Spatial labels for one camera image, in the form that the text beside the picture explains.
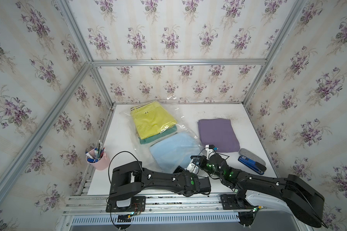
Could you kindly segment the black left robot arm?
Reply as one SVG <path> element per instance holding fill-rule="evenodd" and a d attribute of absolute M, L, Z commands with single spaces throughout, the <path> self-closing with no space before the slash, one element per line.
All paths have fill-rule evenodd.
<path fill-rule="evenodd" d="M 148 189 L 170 191 L 185 197 L 211 192 L 208 178 L 200 178 L 187 170 L 179 173 L 157 172 L 141 164 L 134 161 L 113 169 L 109 203 L 130 199 Z"/>

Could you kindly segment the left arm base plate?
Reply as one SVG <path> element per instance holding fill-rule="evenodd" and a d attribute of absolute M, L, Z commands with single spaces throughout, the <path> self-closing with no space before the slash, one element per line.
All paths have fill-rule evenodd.
<path fill-rule="evenodd" d="M 108 198 L 107 200 L 107 213 L 119 212 L 143 212 L 145 211 L 146 197 L 134 196 L 127 200 L 116 201 Z"/>

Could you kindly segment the light blue trousers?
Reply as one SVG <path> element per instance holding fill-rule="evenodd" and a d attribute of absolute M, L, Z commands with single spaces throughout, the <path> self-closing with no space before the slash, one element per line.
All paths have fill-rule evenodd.
<path fill-rule="evenodd" d="M 191 156 L 199 155 L 202 149 L 197 137 L 189 132 L 179 132 L 155 143 L 149 151 L 162 172 L 173 173 L 177 167 L 186 168 Z"/>

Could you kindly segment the purple trousers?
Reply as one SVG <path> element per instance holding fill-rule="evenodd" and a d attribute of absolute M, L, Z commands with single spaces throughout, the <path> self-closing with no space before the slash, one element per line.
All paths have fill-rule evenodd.
<path fill-rule="evenodd" d="M 224 118 L 201 119 L 197 124 L 202 144 L 214 145 L 223 153 L 234 153 L 240 150 L 240 143 L 231 120 Z"/>

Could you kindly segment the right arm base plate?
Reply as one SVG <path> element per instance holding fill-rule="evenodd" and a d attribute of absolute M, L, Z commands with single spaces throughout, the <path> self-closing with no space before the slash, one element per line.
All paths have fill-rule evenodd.
<path fill-rule="evenodd" d="M 220 201 L 224 210 L 237 210 L 237 209 L 253 209 L 252 206 L 243 195 L 238 194 L 222 194 Z"/>

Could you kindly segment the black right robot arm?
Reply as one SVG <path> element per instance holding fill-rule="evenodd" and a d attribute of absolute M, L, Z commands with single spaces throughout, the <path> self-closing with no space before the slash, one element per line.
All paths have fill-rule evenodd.
<path fill-rule="evenodd" d="M 261 208 L 284 210 L 304 224 L 320 228 L 323 221 L 324 197 L 296 175 L 271 178 L 254 175 L 230 167 L 219 154 L 210 158 L 191 156 L 191 162 L 209 176 L 216 176 L 234 194 L 220 196 L 224 210 L 247 210 L 257 213 Z"/>

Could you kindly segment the clear plastic vacuum bag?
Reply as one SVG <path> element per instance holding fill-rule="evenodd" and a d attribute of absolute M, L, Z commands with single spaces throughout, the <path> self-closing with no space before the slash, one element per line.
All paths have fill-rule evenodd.
<path fill-rule="evenodd" d="M 130 106 L 120 115 L 128 121 L 133 149 L 143 167 L 174 173 L 186 169 L 191 156 L 205 153 L 181 105 L 150 101 Z"/>

